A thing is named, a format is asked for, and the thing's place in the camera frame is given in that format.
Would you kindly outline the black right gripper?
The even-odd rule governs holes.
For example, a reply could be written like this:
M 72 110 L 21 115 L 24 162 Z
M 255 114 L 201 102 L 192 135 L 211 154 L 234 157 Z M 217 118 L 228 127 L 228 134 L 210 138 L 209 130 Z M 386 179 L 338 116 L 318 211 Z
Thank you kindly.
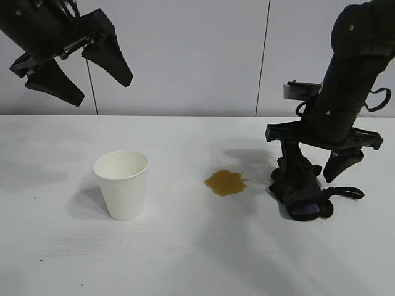
M 383 70 L 384 60 L 379 57 L 332 57 L 321 84 L 289 81 L 284 85 L 285 99 L 301 102 L 296 109 L 300 120 L 269 124 L 265 137 L 268 142 L 281 141 L 277 164 L 285 176 L 310 170 L 299 143 L 332 150 L 323 170 L 328 183 L 363 160 L 364 153 L 351 148 L 380 148 L 383 139 L 377 132 L 355 128 L 354 123 Z

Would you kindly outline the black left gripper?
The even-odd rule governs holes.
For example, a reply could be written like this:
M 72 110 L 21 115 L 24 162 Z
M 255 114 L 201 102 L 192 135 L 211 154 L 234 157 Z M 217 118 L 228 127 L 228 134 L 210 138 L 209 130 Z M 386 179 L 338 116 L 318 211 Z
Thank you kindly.
M 1 1 L 1 31 L 24 50 L 10 70 L 20 78 L 28 75 L 27 89 L 79 107 L 84 93 L 53 59 L 67 59 L 85 46 L 84 58 L 122 86 L 131 85 L 115 27 L 101 9 L 82 15 L 76 1 Z

